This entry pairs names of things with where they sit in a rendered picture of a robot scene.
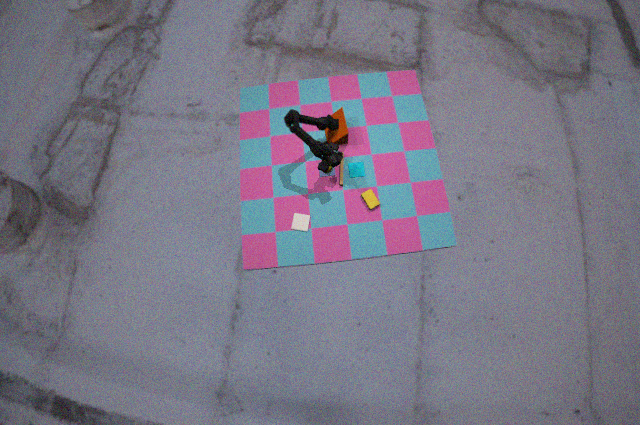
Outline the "yellow rectangular block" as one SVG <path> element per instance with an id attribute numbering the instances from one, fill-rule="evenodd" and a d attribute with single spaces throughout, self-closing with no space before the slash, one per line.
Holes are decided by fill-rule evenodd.
<path id="1" fill-rule="evenodd" d="M 368 191 L 362 193 L 361 197 L 363 198 L 363 200 L 365 201 L 365 203 L 367 204 L 370 210 L 374 209 L 380 204 L 377 200 L 376 195 L 372 191 L 372 189 L 369 189 Z"/>

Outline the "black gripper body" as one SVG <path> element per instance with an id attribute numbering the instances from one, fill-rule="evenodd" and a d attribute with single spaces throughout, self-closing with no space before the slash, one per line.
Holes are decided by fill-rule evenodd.
<path id="1" fill-rule="evenodd" d="M 335 144 L 333 142 L 330 142 L 329 144 L 333 147 L 333 153 L 334 153 L 334 150 L 338 151 L 338 148 L 339 148 L 338 144 Z M 329 161 L 327 159 L 325 159 L 323 163 L 322 162 L 319 163 L 318 170 L 327 172 L 328 169 L 329 169 Z"/>

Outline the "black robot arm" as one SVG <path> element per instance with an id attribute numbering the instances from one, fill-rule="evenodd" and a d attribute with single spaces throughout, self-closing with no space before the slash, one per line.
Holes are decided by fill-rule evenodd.
<path id="1" fill-rule="evenodd" d="M 328 115 L 327 117 L 314 118 L 300 115 L 298 111 L 290 109 L 284 118 L 284 122 L 290 132 L 295 133 L 302 141 L 304 141 L 316 157 L 323 161 L 327 159 L 331 167 L 336 167 L 341 163 L 343 159 L 342 152 L 333 153 L 333 147 L 328 143 L 328 141 L 321 142 L 315 140 L 299 126 L 299 123 L 301 123 L 316 126 L 319 130 L 324 130 L 326 128 L 335 130 L 337 128 L 339 129 L 339 119 L 333 119 L 331 115 Z"/>

